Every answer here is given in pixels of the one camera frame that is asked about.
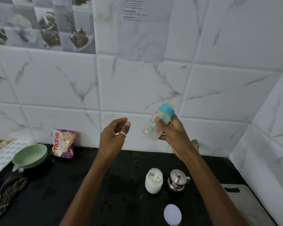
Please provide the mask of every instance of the coffee wall tile print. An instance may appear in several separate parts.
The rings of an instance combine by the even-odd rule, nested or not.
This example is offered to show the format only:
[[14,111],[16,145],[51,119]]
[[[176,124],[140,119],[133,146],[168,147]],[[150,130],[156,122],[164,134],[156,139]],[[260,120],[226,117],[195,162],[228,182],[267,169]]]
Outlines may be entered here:
[[0,0],[0,45],[95,54],[92,0]]

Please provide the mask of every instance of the ice tray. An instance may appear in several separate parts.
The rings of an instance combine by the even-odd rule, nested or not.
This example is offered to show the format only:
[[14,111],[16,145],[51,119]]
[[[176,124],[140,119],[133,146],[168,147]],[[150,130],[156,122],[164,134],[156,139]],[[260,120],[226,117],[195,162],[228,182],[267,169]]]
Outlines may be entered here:
[[0,150],[0,171],[7,166],[21,149],[29,145],[29,141],[14,140]]

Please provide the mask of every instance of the woven cloth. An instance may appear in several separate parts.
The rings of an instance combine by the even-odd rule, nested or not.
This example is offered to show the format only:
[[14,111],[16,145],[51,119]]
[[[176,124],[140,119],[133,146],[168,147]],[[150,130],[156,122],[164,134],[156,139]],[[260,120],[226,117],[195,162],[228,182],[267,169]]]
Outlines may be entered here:
[[6,211],[13,197],[23,190],[28,183],[26,177],[10,177],[0,188],[0,216]]

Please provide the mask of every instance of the white paper sheet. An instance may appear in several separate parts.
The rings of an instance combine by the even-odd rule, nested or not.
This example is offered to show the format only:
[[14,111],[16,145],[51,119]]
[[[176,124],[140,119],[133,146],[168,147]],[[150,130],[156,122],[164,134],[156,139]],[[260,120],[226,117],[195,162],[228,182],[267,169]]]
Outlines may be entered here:
[[118,58],[164,61],[174,0],[118,0]]

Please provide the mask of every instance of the purple food package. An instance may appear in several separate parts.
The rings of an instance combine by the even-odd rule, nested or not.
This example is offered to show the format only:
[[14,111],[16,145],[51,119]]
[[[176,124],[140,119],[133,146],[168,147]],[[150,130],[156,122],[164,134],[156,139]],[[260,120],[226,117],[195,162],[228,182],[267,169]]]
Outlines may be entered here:
[[71,159],[73,155],[73,141],[75,140],[75,131],[57,129],[51,133],[53,138],[52,154],[57,157]]

